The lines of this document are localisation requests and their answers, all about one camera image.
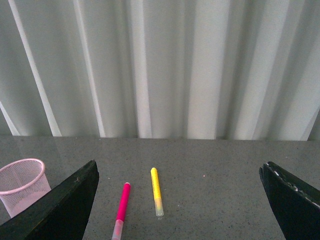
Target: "mesh wastebasket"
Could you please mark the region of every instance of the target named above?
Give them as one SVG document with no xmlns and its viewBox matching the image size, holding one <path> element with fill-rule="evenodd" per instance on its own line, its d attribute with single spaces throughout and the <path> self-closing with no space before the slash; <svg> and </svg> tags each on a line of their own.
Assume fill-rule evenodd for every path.
<svg viewBox="0 0 320 240">
<path fill-rule="evenodd" d="M 50 190 L 45 164 L 39 159 L 18 160 L 0 169 L 0 199 L 11 218 Z"/>
</svg>

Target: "pink marker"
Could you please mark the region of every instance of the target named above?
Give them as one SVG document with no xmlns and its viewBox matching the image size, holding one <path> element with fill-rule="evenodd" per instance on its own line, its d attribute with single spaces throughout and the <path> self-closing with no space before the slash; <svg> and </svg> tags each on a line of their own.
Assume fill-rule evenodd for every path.
<svg viewBox="0 0 320 240">
<path fill-rule="evenodd" d="M 118 214 L 116 215 L 112 240 L 120 240 L 122 228 L 126 217 L 126 210 L 128 206 L 129 194 L 130 194 L 130 183 L 126 182 L 123 185 L 122 196 L 119 204 Z"/>
</svg>

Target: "gray countertop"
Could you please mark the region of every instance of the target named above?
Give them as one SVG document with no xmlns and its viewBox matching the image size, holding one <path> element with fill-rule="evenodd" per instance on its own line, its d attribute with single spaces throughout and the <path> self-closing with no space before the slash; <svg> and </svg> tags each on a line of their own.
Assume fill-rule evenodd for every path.
<svg viewBox="0 0 320 240">
<path fill-rule="evenodd" d="M 84 240 L 111 239 L 123 184 L 131 193 L 123 240 L 284 240 L 259 177 L 273 161 L 320 189 L 320 142 L 0 137 L 0 167 L 46 164 L 51 188 L 90 160 L 100 174 Z M 164 217 L 155 214 L 158 169 Z M 9 219 L 0 203 L 0 224 Z"/>
</svg>

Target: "pen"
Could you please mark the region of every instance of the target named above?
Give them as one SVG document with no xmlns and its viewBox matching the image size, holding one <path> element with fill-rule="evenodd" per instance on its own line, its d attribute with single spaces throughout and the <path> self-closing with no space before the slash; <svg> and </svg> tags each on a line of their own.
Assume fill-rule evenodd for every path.
<svg viewBox="0 0 320 240">
<path fill-rule="evenodd" d="M 154 198 L 154 206 L 155 206 L 155 215 L 157 217 L 161 217 L 164 215 L 164 209 L 162 207 L 158 171 L 155 167 L 151 169 L 151 180 L 152 180 L 153 198 Z"/>
<path fill-rule="evenodd" d="M 128 206 L 129 194 L 130 194 L 130 183 L 126 182 L 123 185 L 122 196 L 119 204 L 118 213 L 116 215 L 112 240 L 120 240 L 122 234 L 122 228 L 126 217 L 126 210 Z"/>
</svg>

